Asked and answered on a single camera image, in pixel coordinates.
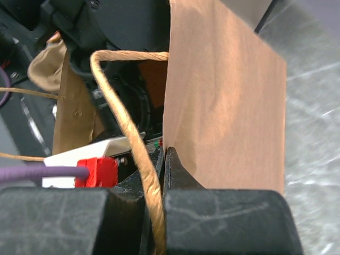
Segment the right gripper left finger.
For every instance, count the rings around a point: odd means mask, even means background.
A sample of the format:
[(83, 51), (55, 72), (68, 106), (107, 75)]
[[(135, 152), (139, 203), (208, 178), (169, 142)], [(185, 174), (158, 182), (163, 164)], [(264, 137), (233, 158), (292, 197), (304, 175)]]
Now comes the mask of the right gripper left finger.
[(131, 153), (112, 188), (1, 190), (1, 254), (151, 254), (153, 238)]

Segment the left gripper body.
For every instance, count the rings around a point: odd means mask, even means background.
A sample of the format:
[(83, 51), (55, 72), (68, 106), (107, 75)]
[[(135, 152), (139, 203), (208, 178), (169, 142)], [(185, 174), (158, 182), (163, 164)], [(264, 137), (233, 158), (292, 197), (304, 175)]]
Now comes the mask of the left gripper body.
[[(71, 69), (83, 78), (104, 129), (94, 140), (120, 137), (122, 131), (90, 69), (89, 51), (70, 53)], [(100, 64), (111, 88), (145, 139), (162, 135), (165, 95), (165, 63), (159, 61), (103, 61)]]

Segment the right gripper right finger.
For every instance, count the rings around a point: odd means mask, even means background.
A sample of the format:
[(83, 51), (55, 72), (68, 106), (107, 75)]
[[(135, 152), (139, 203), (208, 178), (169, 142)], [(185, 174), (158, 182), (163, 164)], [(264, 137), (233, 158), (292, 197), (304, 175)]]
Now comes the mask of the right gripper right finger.
[(291, 210), (276, 191), (205, 189), (181, 164), (165, 159), (167, 254), (302, 254)]

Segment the brown paper bag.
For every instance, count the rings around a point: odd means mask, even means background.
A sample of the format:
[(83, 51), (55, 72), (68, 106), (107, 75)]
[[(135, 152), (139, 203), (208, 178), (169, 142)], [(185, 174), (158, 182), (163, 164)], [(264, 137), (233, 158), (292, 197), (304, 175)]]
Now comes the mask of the brown paper bag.
[[(171, 147), (205, 189), (270, 190), (282, 196), (284, 190), (285, 62), (222, 2), (168, 2), (168, 51), (97, 50), (90, 55), (91, 73), (140, 173), (153, 233), (151, 254), (167, 254), (163, 195)], [(100, 66), (145, 60), (165, 63), (162, 135), (148, 140)], [(39, 87), (3, 91), (57, 101), (51, 156), (99, 142), (94, 138), (103, 124), (85, 82), (71, 69), (67, 47), (58, 92)], [(27, 167), (1, 169), (1, 181), (89, 176), (86, 167), (47, 167), (45, 158), (29, 157)]]

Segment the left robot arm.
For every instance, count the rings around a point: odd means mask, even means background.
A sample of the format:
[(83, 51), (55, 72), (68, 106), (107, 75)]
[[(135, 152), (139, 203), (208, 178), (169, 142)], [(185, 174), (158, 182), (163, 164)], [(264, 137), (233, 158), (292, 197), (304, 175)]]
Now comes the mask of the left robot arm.
[(1, 1), (1, 30), (33, 48), (59, 31), (78, 74), (99, 112), (100, 138), (122, 132), (90, 70), (97, 50), (166, 52), (169, 49), (168, 1)]

